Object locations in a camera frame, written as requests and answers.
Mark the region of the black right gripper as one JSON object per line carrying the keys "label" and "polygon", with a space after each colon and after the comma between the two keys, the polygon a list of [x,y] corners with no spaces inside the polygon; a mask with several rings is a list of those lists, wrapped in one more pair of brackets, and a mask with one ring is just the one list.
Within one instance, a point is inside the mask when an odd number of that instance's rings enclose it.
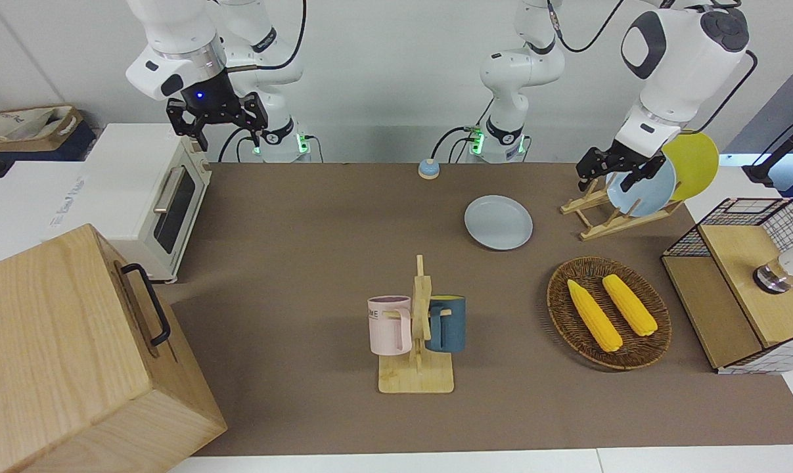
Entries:
{"label": "black right gripper", "polygon": [[181,95],[180,99],[168,99],[169,122],[180,137],[194,137],[202,152],[209,150],[203,131],[207,125],[236,125],[251,132],[255,148],[260,146],[262,131],[268,126],[266,108],[255,91],[241,98],[226,69],[216,77],[186,87]]}

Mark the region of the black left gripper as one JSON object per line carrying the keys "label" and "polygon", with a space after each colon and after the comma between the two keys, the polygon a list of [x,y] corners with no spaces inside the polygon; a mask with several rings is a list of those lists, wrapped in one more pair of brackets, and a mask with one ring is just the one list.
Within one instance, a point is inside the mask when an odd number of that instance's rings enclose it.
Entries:
{"label": "black left gripper", "polygon": [[586,191],[597,177],[625,173],[623,183],[630,186],[623,190],[623,197],[628,202],[634,202],[645,190],[646,180],[652,179],[665,161],[666,156],[661,150],[648,157],[619,141],[612,141],[606,150],[591,147],[576,164],[578,189],[580,192]]}

